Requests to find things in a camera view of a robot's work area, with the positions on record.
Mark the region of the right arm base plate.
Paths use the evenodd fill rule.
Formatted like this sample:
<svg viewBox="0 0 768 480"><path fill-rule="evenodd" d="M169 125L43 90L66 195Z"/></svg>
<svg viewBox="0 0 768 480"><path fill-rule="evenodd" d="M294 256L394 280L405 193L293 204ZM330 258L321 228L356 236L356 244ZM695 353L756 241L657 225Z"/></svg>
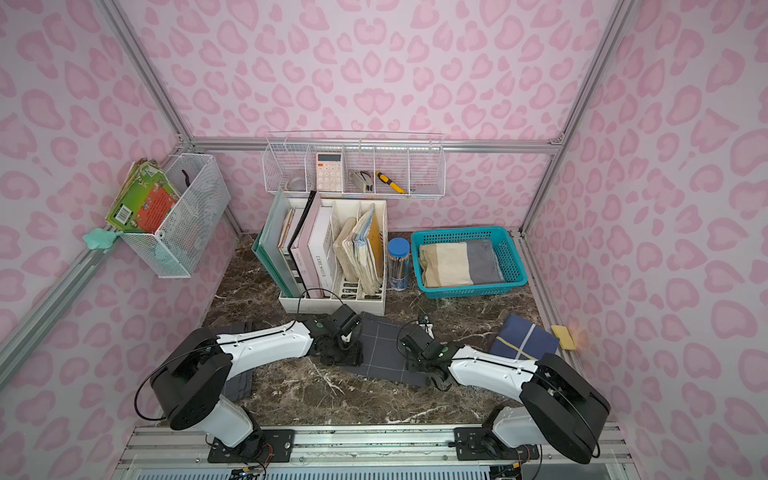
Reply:
<svg viewBox="0 0 768 480"><path fill-rule="evenodd" d="M452 445L460 461L509 460L528 462L539 460L538 445L523 444L509 447L486 427L458 427L453 430Z"/></svg>

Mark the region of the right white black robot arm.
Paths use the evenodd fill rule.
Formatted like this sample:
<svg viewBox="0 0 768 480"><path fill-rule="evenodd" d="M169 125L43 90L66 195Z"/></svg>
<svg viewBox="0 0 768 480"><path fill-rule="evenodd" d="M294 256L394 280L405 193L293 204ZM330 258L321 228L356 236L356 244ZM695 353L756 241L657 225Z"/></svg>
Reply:
<svg viewBox="0 0 768 480"><path fill-rule="evenodd" d="M544 445L579 464L601 456L599 439L611 406L560 356L512 359L443 343L425 318L401 328L397 350L409 370L427 375L439 389L476 387L517 402L515 408L494 409L479 427L456 428L459 460L522 464L541 459Z"/></svg>

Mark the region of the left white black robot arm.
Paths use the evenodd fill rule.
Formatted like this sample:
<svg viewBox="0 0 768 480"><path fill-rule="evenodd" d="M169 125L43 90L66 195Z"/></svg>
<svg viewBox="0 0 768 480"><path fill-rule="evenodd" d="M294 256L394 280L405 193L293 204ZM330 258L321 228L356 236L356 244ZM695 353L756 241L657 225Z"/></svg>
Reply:
<svg viewBox="0 0 768 480"><path fill-rule="evenodd" d="M362 319L342 304L332 314L243 334L194 330L146 379L171 429L212 436L225 454L253 461L266 447L254 415L224 395L226 383L278 361L315 357L330 366L359 366L355 338Z"/></svg>

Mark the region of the cream and grey pillowcase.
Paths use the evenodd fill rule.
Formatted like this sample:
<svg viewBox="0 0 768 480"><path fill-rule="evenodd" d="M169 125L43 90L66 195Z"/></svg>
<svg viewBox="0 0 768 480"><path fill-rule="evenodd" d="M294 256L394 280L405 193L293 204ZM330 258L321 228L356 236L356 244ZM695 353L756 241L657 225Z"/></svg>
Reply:
<svg viewBox="0 0 768 480"><path fill-rule="evenodd" d="M424 244L418 248L426 288L500 284L504 276L493 244L487 239Z"/></svg>

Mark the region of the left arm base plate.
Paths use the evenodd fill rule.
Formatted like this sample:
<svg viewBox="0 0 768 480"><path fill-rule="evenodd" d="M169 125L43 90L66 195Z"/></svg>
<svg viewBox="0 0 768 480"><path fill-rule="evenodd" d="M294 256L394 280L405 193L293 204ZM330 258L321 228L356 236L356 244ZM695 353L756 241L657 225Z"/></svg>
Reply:
<svg viewBox="0 0 768 480"><path fill-rule="evenodd" d="M260 429L235 447L228 447L220 439L215 438L210 446L207 462L264 465L288 463L294 438L295 431L292 429Z"/></svg>

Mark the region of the teal plastic basket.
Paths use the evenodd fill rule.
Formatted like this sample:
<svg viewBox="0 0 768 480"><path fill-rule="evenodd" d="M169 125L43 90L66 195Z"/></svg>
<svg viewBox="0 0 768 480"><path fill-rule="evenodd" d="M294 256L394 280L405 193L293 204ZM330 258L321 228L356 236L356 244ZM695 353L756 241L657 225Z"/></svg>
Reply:
<svg viewBox="0 0 768 480"><path fill-rule="evenodd" d="M434 289L426 288L423 285L418 262L418 248L421 245L478 239L487 239L493 244L504 276L503 283ZM501 295L525 285L528 281L527 273L512 237L502 227L485 226L417 231L411 235L411 250L418 287L430 299Z"/></svg>

